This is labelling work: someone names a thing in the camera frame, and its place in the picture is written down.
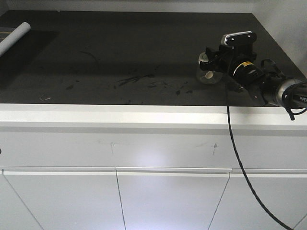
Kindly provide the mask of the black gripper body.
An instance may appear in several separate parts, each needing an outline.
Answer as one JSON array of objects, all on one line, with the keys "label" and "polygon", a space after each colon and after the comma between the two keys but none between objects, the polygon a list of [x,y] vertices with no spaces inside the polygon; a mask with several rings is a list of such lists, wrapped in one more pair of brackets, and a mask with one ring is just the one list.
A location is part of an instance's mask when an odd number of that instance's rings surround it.
[{"label": "black gripper body", "polygon": [[219,45],[219,51],[223,54],[219,68],[247,90],[257,106],[265,106],[267,101],[261,89],[265,74],[254,64],[257,54],[253,52],[253,45]]}]

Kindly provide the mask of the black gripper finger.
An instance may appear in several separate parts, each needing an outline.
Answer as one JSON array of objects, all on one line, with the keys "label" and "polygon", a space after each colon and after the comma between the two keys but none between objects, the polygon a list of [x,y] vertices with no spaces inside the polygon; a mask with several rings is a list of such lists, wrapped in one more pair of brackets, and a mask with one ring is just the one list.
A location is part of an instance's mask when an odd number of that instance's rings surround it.
[{"label": "black gripper finger", "polygon": [[210,47],[206,47],[205,54],[208,59],[215,59],[215,58],[220,58],[222,51],[221,50],[215,50]]},{"label": "black gripper finger", "polygon": [[220,63],[221,60],[221,57],[216,57],[211,60],[199,58],[199,67],[203,71],[224,72],[222,64]]}]

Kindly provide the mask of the black and silver arm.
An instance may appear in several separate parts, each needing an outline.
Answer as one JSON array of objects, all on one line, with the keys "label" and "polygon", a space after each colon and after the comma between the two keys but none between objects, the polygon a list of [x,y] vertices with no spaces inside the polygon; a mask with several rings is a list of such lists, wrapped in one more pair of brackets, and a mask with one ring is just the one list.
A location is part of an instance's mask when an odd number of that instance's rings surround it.
[{"label": "black and silver arm", "polygon": [[271,59],[254,64],[257,54],[252,45],[220,45],[217,51],[206,48],[199,55],[203,71],[220,72],[242,86],[259,106],[283,107],[291,120],[307,110],[307,82],[286,76]]}]

